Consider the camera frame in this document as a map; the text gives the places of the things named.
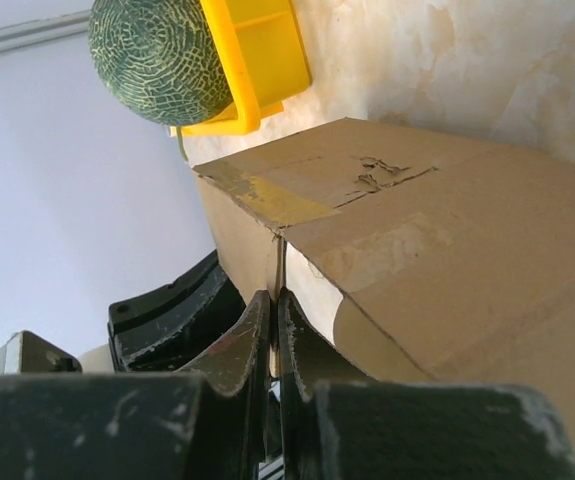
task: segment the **tear in cardboard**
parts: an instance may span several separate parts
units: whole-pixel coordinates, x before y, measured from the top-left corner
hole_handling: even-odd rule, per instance
[[[245,299],[286,281],[378,379],[534,386],[575,441],[575,165],[345,119],[195,171]]]

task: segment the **yellow plastic basket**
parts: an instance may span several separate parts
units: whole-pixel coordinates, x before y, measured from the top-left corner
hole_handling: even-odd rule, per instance
[[[244,135],[311,84],[290,0],[201,0],[234,103],[183,135]]]

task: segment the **brown cardboard box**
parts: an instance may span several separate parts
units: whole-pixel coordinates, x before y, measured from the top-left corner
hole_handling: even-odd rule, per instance
[[[195,170],[246,299],[379,379],[532,385],[575,442],[575,165],[346,119]]]

